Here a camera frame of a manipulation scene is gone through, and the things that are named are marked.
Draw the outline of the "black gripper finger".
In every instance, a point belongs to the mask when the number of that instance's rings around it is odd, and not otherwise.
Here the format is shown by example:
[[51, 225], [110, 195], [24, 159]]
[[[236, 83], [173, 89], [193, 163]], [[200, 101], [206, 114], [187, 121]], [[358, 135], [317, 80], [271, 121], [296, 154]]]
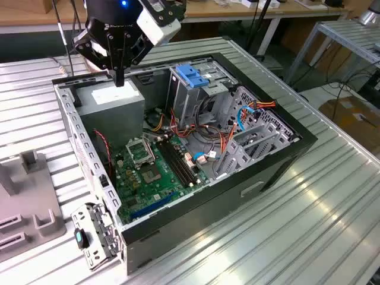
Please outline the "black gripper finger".
[[93, 40], [87, 29], [83, 30], [73, 39], [75, 50], [85, 57], [95, 67], [106, 71], [109, 78], [112, 78], [116, 87], [119, 87], [119, 63], [116, 62], [116, 55], [112, 54], [112, 48], [103, 48]]
[[121, 67], [119, 70], [120, 87], [124, 85], [125, 70], [130, 69], [131, 66], [138, 65], [152, 48], [153, 44], [143, 32], [125, 32], [121, 56]]

